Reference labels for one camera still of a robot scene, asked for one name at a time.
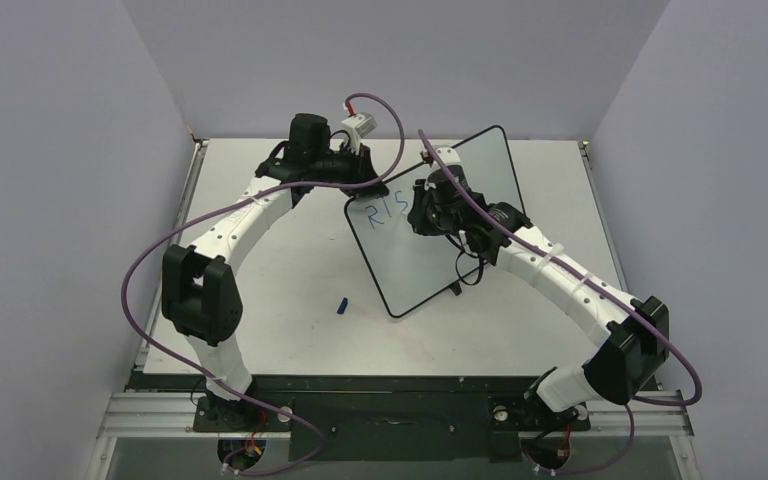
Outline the white whiteboard black frame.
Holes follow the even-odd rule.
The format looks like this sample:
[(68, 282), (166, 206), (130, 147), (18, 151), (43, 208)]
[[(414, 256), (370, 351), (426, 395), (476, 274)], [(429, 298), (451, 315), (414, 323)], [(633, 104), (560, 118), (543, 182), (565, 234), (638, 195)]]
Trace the white whiteboard black frame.
[[(510, 230), (526, 224), (522, 196), (504, 129), (489, 127), (454, 147), (462, 166), (455, 176), (491, 216)], [(407, 220), (412, 186), (426, 180), (438, 189), (453, 233), (420, 236)], [(503, 243), (442, 174), (417, 163), (386, 181), (388, 195), (352, 199), (345, 215), (388, 314), (400, 318), (446, 289), (461, 291), (465, 277), (481, 278), (490, 251)]]

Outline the blue marker cap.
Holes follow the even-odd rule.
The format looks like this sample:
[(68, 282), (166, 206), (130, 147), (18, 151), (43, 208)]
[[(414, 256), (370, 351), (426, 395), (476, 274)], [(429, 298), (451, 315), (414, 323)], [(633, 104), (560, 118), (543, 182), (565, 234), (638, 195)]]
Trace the blue marker cap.
[(339, 304), (339, 306), (338, 306), (338, 308), (337, 308), (337, 311), (336, 311), (336, 313), (337, 313), (338, 315), (343, 315), (343, 314), (345, 313), (345, 311), (346, 311), (347, 307), (348, 307), (348, 303), (349, 303), (348, 299), (347, 299), (346, 297), (344, 297), (344, 298), (341, 300), (341, 302), (340, 302), (340, 304)]

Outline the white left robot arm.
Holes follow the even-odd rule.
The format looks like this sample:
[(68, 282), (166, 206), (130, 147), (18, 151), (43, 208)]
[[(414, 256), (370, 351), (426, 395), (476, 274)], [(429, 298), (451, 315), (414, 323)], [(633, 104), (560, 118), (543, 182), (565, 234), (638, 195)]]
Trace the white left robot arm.
[(246, 206), (224, 215), (187, 246), (171, 245), (162, 259), (161, 313), (184, 335), (206, 370), (207, 410), (232, 429), (251, 427), (258, 402), (246, 392), (254, 380), (235, 332), (244, 311), (235, 272), (269, 228), (311, 191), (315, 182), (339, 183), (349, 197), (385, 195), (362, 138), (376, 127), (369, 113), (342, 121), (338, 148), (325, 118), (297, 114), (288, 139), (258, 165), (241, 198)]

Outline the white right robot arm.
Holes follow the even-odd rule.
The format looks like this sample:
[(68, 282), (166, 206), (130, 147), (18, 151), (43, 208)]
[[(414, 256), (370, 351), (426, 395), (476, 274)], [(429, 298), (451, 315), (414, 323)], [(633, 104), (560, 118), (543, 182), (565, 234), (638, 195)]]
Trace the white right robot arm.
[(668, 310), (656, 297), (641, 301), (603, 282), (551, 242), (526, 214), (488, 203), (469, 188), (461, 167), (447, 178), (435, 169), (414, 182), (408, 214), (420, 236), (445, 236), (466, 253), (519, 277), (558, 307), (596, 346), (581, 365), (553, 367), (530, 387), (526, 418), (548, 427), (565, 410), (603, 399), (625, 405), (669, 353)]

